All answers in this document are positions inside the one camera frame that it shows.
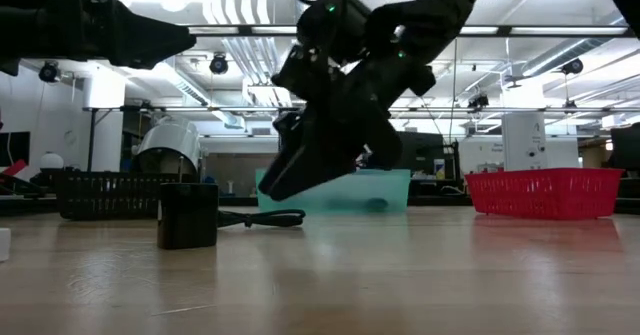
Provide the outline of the teal translucent plastic bin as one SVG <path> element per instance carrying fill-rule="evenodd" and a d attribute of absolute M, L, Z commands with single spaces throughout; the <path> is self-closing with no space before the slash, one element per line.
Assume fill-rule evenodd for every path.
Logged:
<path fill-rule="evenodd" d="M 258 191 L 257 202 L 263 212 L 298 209 L 308 214 L 404 213 L 410 180 L 407 169 L 360 169 L 283 201 L 274 201 Z"/>

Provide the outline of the dark wall screen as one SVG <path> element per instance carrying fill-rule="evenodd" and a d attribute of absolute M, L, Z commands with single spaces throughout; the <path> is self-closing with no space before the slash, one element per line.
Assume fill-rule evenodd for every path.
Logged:
<path fill-rule="evenodd" d="M 0 133 L 0 167 L 9 167 L 19 160 L 29 164 L 30 145 L 30 132 Z"/>

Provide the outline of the red object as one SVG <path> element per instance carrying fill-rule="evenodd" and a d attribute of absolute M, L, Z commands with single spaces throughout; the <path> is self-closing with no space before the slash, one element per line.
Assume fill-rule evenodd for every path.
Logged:
<path fill-rule="evenodd" d="M 0 171 L 0 174 L 14 177 L 18 173 L 20 173 L 22 170 L 24 170 L 26 167 L 27 167 L 27 164 L 24 160 L 18 160 L 12 165 L 10 165 L 9 167 Z"/>

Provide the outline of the white pillar with sign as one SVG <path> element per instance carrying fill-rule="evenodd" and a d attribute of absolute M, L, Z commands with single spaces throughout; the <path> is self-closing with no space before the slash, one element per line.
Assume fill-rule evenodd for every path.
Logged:
<path fill-rule="evenodd" d="M 542 113 L 519 112 L 504 115 L 502 143 L 506 171 L 545 169 L 548 166 Z"/>

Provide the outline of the small cube adapter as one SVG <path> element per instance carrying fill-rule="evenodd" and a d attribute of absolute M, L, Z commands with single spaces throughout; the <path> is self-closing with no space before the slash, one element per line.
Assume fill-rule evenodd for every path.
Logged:
<path fill-rule="evenodd" d="M 218 208 L 216 184 L 162 184 L 158 202 L 157 247 L 180 250 L 215 246 Z"/>

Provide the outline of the white globe lamp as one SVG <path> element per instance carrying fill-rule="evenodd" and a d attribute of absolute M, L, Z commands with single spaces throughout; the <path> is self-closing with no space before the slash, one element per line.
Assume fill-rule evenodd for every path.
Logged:
<path fill-rule="evenodd" d="M 40 158 L 40 170 L 41 171 L 45 171 L 45 170 L 60 170 L 63 169 L 65 166 L 65 162 L 64 159 L 62 158 L 61 155 L 54 153 L 54 152 L 46 152 L 41 158 Z"/>

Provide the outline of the white cylinder device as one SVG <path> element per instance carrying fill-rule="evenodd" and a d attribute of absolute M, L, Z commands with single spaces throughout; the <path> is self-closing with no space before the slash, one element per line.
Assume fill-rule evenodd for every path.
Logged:
<path fill-rule="evenodd" d="M 185 118 L 167 116 L 145 134 L 132 159 L 132 171 L 195 176 L 200 159 L 197 127 Z"/>

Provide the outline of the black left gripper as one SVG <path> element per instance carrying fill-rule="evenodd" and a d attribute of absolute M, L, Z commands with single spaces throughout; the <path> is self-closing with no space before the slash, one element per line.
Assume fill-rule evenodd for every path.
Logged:
<path fill-rule="evenodd" d="M 90 44 L 86 28 L 107 2 L 94 0 L 0 0 L 0 72 L 19 73 L 20 60 L 78 59 Z M 137 15 L 115 2 L 112 12 L 112 64 L 154 68 L 190 49 L 195 36 L 185 26 Z"/>

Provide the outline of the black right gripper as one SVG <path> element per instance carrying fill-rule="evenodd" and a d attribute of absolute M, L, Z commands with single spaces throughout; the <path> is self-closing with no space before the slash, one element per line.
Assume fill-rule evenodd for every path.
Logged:
<path fill-rule="evenodd" d="M 394 167 L 402 142 L 390 108 L 407 90 L 423 96 L 435 76 L 400 50 L 368 55 L 345 73 L 324 53 L 296 45 L 272 81 L 306 101 L 304 111 L 282 112 L 273 122 L 279 152 L 258 184 L 272 200 L 286 200 L 354 172 L 364 150 L 379 167 Z"/>

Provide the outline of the black plastic basket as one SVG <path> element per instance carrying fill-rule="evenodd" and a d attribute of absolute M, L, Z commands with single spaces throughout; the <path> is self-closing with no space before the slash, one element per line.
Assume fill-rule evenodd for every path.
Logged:
<path fill-rule="evenodd" d="M 66 220 L 146 219 L 157 216 L 162 184 L 196 180 L 192 174 L 63 171 L 54 176 L 54 190 Z"/>

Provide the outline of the red plastic basket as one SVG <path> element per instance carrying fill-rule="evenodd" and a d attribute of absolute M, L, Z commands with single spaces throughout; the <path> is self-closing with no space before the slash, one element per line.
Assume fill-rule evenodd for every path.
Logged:
<path fill-rule="evenodd" d="M 479 213 L 527 219 L 588 220 L 613 214 L 622 171 L 553 168 L 465 176 Z"/>

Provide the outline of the black aluminium table frame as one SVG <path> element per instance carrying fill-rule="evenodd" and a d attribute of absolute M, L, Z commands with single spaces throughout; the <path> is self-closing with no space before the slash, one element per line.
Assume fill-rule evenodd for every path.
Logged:
<path fill-rule="evenodd" d="M 256 207 L 256 198 L 223 197 L 219 200 L 222 207 Z M 468 197 L 454 196 L 426 196 L 410 197 L 409 206 L 471 206 Z M 0 197 L 0 215 L 38 214 L 57 211 L 55 198 L 28 199 L 20 196 Z M 618 198 L 615 213 L 627 215 L 640 215 L 640 199 Z"/>

